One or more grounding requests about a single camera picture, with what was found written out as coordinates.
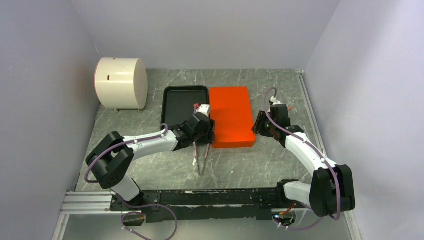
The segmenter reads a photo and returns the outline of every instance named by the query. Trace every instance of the gray marble surface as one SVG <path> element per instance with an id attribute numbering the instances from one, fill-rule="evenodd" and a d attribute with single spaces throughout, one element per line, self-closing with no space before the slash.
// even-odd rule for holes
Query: gray marble surface
<path id="1" fill-rule="evenodd" d="M 134 136 L 158 131 L 161 121 L 164 89 L 168 86 L 204 85 L 206 87 L 246 86 L 250 95 L 251 112 L 256 120 L 263 110 L 264 93 L 277 87 L 277 100 L 293 105 L 289 112 L 291 123 L 303 128 L 316 145 L 314 131 L 305 106 L 304 95 L 294 70 L 267 69 L 207 69 L 166 70 L 148 69 L 148 97 L 143 113 L 122 110 L 114 113 L 100 106 L 87 154 L 110 132 Z M 206 147 L 198 148 L 203 166 Z M 306 168 L 299 160 L 272 138 L 257 136 L 250 148 L 210 148 L 202 176 L 193 166 L 193 147 L 176 152 L 161 152 L 132 162 L 127 174 L 143 190 L 225 189 L 275 187 L 283 179 L 310 182 Z M 76 191 L 102 191 L 96 183 L 86 183 L 82 165 Z"/>

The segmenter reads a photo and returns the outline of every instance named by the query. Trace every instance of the small white object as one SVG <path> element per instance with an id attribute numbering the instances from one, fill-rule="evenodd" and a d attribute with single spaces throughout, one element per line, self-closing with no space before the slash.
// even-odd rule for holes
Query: small white object
<path id="1" fill-rule="evenodd" d="M 279 105 L 279 104 L 283 104 L 281 101 L 277 101 L 277 100 L 275 100 L 273 103 L 272 103 L 272 105 L 273 106 L 275 106 L 275 105 Z"/>
<path id="2" fill-rule="evenodd" d="M 208 104 L 200 105 L 200 107 L 196 109 L 196 113 L 202 113 L 206 115 L 206 117 L 209 117 L 209 114 L 211 114 L 211 105 L 208 105 Z"/>
<path id="3" fill-rule="evenodd" d="M 97 97 L 107 109 L 143 109 L 148 82 L 143 61 L 139 58 L 103 57 L 94 73 Z"/>

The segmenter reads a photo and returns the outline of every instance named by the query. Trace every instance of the wire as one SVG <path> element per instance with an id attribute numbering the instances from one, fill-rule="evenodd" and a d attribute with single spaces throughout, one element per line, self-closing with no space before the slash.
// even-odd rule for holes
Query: wire
<path id="1" fill-rule="evenodd" d="M 194 112 L 193 112 L 193 115 L 194 115 L 194 114 L 196 114 L 196 110 L 199 108 L 199 104 L 196 103 L 196 104 L 193 105 L 193 107 L 194 107 Z M 199 159 L 198 159 L 198 147 L 197 147 L 196 142 L 193 142 L 193 151 L 194 151 L 193 155 L 194 155 L 194 159 L 195 159 L 196 164 L 197 164 L 197 173 L 199 174 L 199 176 L 203 175 L 203 173 L 205 172 L 206 161 L 208 160 L 208 153 L 209 153 L 210 146 L 211 146 L 210 143 L 208 143 L 207 146 L 206 146 L 206 154 L 204 155 L 204 164 L 203 164 L 202 170 L 200 171 L 200 164 L 199 164 Z"/>
<path id="2" fill-rule="evenodd" d="M 99 181 L 96 180 L 89 180 L 89 174 L 92 171 L 94 165 L 96 165 L 96 163 L 102 159 L 106 154 L 110 153 L 112 150 L 127 145 L 127 144 L 135 144 L 135 143 L 139 143 L 142 141 L 148 141 L 148 140 L 153 140 L 153 139 L 159 139 L 162 138 L 163 135 L 167 134 L 168 132 L 168 125 L 166 125 L 165 123 L 162 123 L 160 125 L 161 127 L 164 127 L 164 131 L 161 134 L 158 134 L 156 136 L 148 136 L 148 137 L 141 137 L 141 138 L 137 138 L 134 140 L 129 140 L 129 141 L 124 141 L 124 142 L 120 142 L 118 144 L 115 144 L 111 147 L 109 147 L 108 149 L 106 149 L 104 152 L 102 152 L 99 156 L 97 156 L 94 161 L 88 166 L 87 171 L 85 172 L 85 176 L 84 176 L 84 180 L 85 182 L 89 183 L 89 184 L 94 184 L 94 183 L 98 183 Z"/>
<path id="3" fill-rule="evenodd" d="M 288 226 L 283 226 L 281 225 L 282 228 L 286 229 L 286 230 L 291 230 L 291 231 L 304 231 L 304 230 L 308 230 L 311 229 L 313 227 L 315 227 L 316 225 L 318 225 L 324 218 L 318 218 L 318 220 L 314 223 L 312 223 L 309 226 L 306 227 L 288 227 Z M 275 219 L 272 219 L 277 225 L 280 225 Z"/>
<path id="4" fill-rule="evenodd" d="M 303 211 L 302 217 L 300 218 L 299 221 L 297 221 L 298 219 L 298 212 L 296 212 L 296 222 L 293 226 L 298 226 L 301 224 L 302 220 L 304 219 L 304 217 L 306 216 L 306 213 L 308 212 L 308 210 Z"/>
<path id="5" fill-rule="evenodd" d="M 267 109 L 267 98 L 268 95 L 270 94 L 270 92 L 274 90 L 274 98 L 277 96 L 277 88 L 276 87 L 271 87 L 270 89 L 268 89 L 268 91 L 265 93 L 265 97 L 263 98 L 263 106 L 264 106 L 264 111 L 265 111 L 265 115 L 268 118 L 268 120 L 279 130 L 283 131 L 284 133 L 286 133 L 287 135 L 293 136 L 296 139 L 304 142 L 305 144 L 307 144 L 309 147 L 311 147 L 316 154 L 321 158 L 324 159 L 324 164 L 328 167 L 328 169 L 331 172 L 332 177 L 334 178 L 334 183 L 335 183 L 335 191 L 336 191 L 336 201 L 337 201 L 337 214 L 336 216 L 332 216 L 329 215 L 330 218 L 334 219 L 334 220 L 339 220 L 340 219 L 340 215 L 341 215 L 341 196 L 340 196 L 340 184 L 339 184 L 339 180 L 337 178 L 336 173 L 334 172 L 333 168 L 331 167 L 331 165 L 328 163 L 328 161 L 325 159 L 324 155 L 320 152 L 320 150 L 318 150 L 317 147 L 315 147 L 311 142 L 309 141 L 304 141 L 304 139 L 296 134 L 293 134 L 292 132 L 288 131 L 287 129 L 284 129 L 283 127 L 279 126 L 270 116 L 270 114 L 268 113 L 268 109 Z M 292 231 L 303 231 L 303 230 L 308 230 L 311 229 L 313 227 L 315 227 L 316 225 L 318 225 L 321 221 L 323 220 L 323 218 L 319 218 L 316 222 L 314 222 L 313 224 L 307 226 L 307 227 L 297 227 L 297 228 L 293 228 L 291 227 L 290 230 Z"/>
<path id="6" fill-rule="evenodd" d="M 274 218 L 274 222 L 278 225 L 278 227 L 290 227 L 296 221 L 296 217 L 291 214 L 291 216 L 276 216 Z"/>
<path id="7" fill-rule="evenodd" d="M 287 211 L 282 211 L 279 214 L 280 215 L 285 215 L 285 214 L 289 213 L 293 209 L 294 206 L 295 206 L 295 202 L 292 202 L 291 205 L 290 205 L 290 207 L 287 209 Z"/>
<path id="8" fill-rule="evenodd" d="M 144 209 L 144 208 L 150 208 L 150 207 L 160 207 L 160 208 L 164 208 L 164 209 L 166 209 L 166 210 L 168 210 L 171 214 L 172 214 L 172 216 L 173 216 L 173 218 L 175 219 L 175 228 L 174 228 L 174 230 L 173 230 L 173 232 L 172 232 L 172 234 L 171 234 L 171 236 L 169 236 L 167 239 L 165 239 L 165 240 L 170 240 L 170 239 L 172 239 L 173 237 L 174 237 L 174 235 L 175 235 L 175 233 L 177 232 L 177 228 L 178 228 L 178 219 L 177 219 L 177 215 L 175 214 L 175 212 L 174 211 L 172 211 L 172 209 L 171 208 L 169 208 L 169 207 L 167 207 L 167 206 L 165 206 L 165 205 L 162 205 L 162 204 L 147 204 L 147 205 L 141 205 L 141 206 L 133 206 L 133 205 L 129 205 L 123 198 L 122 198 L 122 196 L 120 196 L 118 193 L 116 193 L 116 195 L 118 196 L 118 198 L 120 198 L 120 200 L 122 201 L 122 203 L 127 207 L 127 208 L 129 208 L 129 209 Z M 121 219 L 120 219 L 120 223 L 122 224 L 122 229 L 124 230 L 127 230 L 128 232 L 130 232 L 130 233 L 132 233 L 132 234 L 134 234 L 134 235 L 136 235 L 136 236 L 138 236 L 138 237 L 140 237 L 140 238 L 142 238 L 142 239 L 144 239 L 144 240 L 151 240 L 150 238 L 148 238 L 148 237 L 145 237 L 145 236 L 143 236 L 143 235 L 141 235 L 140 233 L 138 233 L 138 232 L 136 232 L 136 231 L 134 231 L 134 230 L 132 230 L 132 229 L 130 229 L 129 227 L 127 227 L 127 226 L 125 226 L 125 224 L 124 224 L 124 218 L 125 218 L 125 216 L 128 216 L 128 215 L 140 215 L 141 217 L 144 217 L 145 219 L 146 219 L 146 214 L 144 214 L 144 213 L 141 213 L 141 212 L 137 212 L 137 211 L 131 211 L 131 212 L 128 212 L 128 213 L 126 213 L 126 214 L 124 214 L 122 217 L 121 217 Z"/>
<path id="9" fill-rule="evenodd" d="M 306 209 L 309 209 L 309 210 L 312 210 L 312 208 L 310 207 L 310 206 L 308 206 L 308 205 L 306 205 L 306 204 L 304 204 L 304 203 L 300 203 L 304 208 L 306 208 Z"/>

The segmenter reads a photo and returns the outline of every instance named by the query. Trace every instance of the white enclosure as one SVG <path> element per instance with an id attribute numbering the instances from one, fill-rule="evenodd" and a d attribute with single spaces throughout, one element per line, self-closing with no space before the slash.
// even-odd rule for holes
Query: white enclosure
<path id="1" fill-rule="evenodd" d="M 1 1 L 1 239 L 52 238 L 100 57 L 304 70 L 328 156 L 353 171 L 363 239 L 422 239 L 423 12 L 419 0 Z"/>

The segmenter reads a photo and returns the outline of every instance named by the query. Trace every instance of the purple cable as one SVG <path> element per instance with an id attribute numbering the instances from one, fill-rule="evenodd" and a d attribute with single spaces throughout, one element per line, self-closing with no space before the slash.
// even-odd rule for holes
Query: purple cable
<path id="1" fill-rule="evenodd" d="M 306 204 L 304 204 L 303 202 L 300 203 L 304 208 L 312 210 L 312 208 Z"/>
<path id="2" fill-rule="evenodd" d="M 286 130 L 286 129 L 284 129 L 283 127 L 281 127 L 281 126 L 279 126 L 272 118 L 271 118 L 271 116 L 270 116 L 270 114 L 268 113 L 268 110 L 267 110 L 267 97 L 268 97 L 268 94 L 270 94 L 270 92 L 272 91 L 272 90 L 274 90 L 274 98 L 277 96 L 277 88 L 276 87 L 271 87 L 270 89 L 268 89 L 268 91 L 265 93 L 265 97 L 263 98 L 263 106 L 265 107 L 265 114 L 266 114 L 266 117 L 268 118 L 268 120 L 276 127 L 276 128 L 278 128 L 279 130 L 281 130 L 281 131 L 283 131 L 284 133 L 286 133 L 286 134 L 288 134 L 288 135 L 290 135 L 290 136 L 293 136 L 293 137 L 295 137 L 295 138 L 297 138 L 297 139 L 299 139 L 300 141 L 304 141 L 304 139 L 303 138 L 301 138 L 300 136 L 298 136 L 298 135 L 296 135 L 296 134 L 293 134 L 292 132 L 290 132 L 290 131 L 288 131 L 288 130 Z M 336 192 L 336 201 L 337 201 L 337 214 L 336 214 L 336 216 L 334 217 L 334 216 L 332 216 L 332 215 L 330 215 L 330 218 L 332 218 L 332 219 L 334 219 L 334 220 L 339 220 L 340 219 L 340 214 L 341 214 L 341 211 L 342 211 L 342 200 L 341 200 L 341 197 L 340 197 L 340 184 L 339 184 L 339 180 L 337 179 L 337 175 L 336 175 L 336 173 L 334 172 L 334 170 L 333 170 L 333 168 L 331 167 L 331 165 L 329 164 L 329 162 L 327 161 L 327 160 L 325 160 L 325 158 L 324 158 L 324 155 L 320 152 L 320 150 L 318 150 L 318 148 L 317 147 L 315 147 L 311 142 L 309 142 L 309 141 L 306 141 L 305 142 L 309 147 L 311 147 L 315 152 L 316 152 L 316 154 L 321 158 L 321 159 L 324 159 L 324 164 L 327 166 L 327 168 L 330 170 L 330 172 L 331 172 L 331 175 L 332 175 L 332 177 L 334 178 L 334 183 L 335 183 L 335 192 Z"/>
<path id="3" fill-rule="evenodd" d="M 135 141 L 142 142 L 142 141 L 147 141 L 147 140 L 158 139 L 158 138 L 161 138 L 162 135 L 167 134 L 167 132 L 168 132 L 168 125 L 166 125 L 165 123 L 162 123 L 160 126 L 161 127 L 164 127 L 164 131 L 162 132 L 162 134 L 158 134 L 156 136 L 141 137 L 141 138 L 138 138 L 138 139 L 135 139 L 135 140 L 124 141 L 124 142 L 118 143 L 118 144 L 113 145 L 113 146 L 109 147 L 108 149 L 106 149 L 104 152 L 102 152 L 99 156 L 97 156 L 94 159 L 94 161 L 90 164 L 90 166 L 88 166 L 88 169 L 85 172 L 85 176 L 84 176 L 85 182 L 90 183 L 90 184 L 98 183 L 98 181 L 89 180 L 89 174 L 92 171 L 94 165 L 96 165 L 96 163 L 101 158 L 103 158 L 106 154 L 110 153 L 112 150 L 114 150 L 114 149 L 116 149 L 116 148 L 118 148 L 120 146 L 123 146 L 123 145 L 133 144 Z"/>
<path id="4" fill-rule="evenodd" d="M 119 194 L 116 194 L 116 195 L 120 198 L 120 200 L 122 201 L 122 203 L 127 208 L 129 208 L 129 209 L 144 209 L 144 208 L 150 208 L 150 207 L 161 207 L 161 208 L 164 208 L 164 209 L 168 210 L 172 214 L 173 218 L 175 219 L 175 228 L 174 228 L 171 236 L 169 236 L 165 240 L 170 240 L 170 239 L 172 239 L 174 237 L 175 233 L 177 232 L 177 228 L 178 228 L 178 219 L 177 219 L 177 215 L 175 214 L 174 211 L 172 211 L 171 208 L 169 208 L 169 207 L 167 207 L 165 205 L 162 205 L 162 204 L 147 204 L 147 205 L 141 205 L 141 206 L 132 206 L 132 205 L 129 205 Z M 124 214 L 121 217 L 120 223 L 122 224 L 122 228 L 125 229 L 125 230 L 127 230 L 128 232 L 130 232 L 130 233 L 132 233 L 132 234 L 134 234 L 134 235 L 136 235 L 136 236 L 138 236 L 138 237 L 140 237 L 140 238 L 142 238 L 144 240 L 151 240 L 150 238 L 145 237 L 145 236 L 141 235 L 140 233 L 138 233 L 138 232 L 130 229 L 129 227 L 125 226 L 125 224 L 124 224 L 124 218 L 127 215 L 140 215 L 140 216 L 143 216 L 144 218 L 146 218 L 146 215 L 144 213 L 141 213 L 141 212 L 131 211 L 131 212 L 128 212 L 128 213 Z"/>

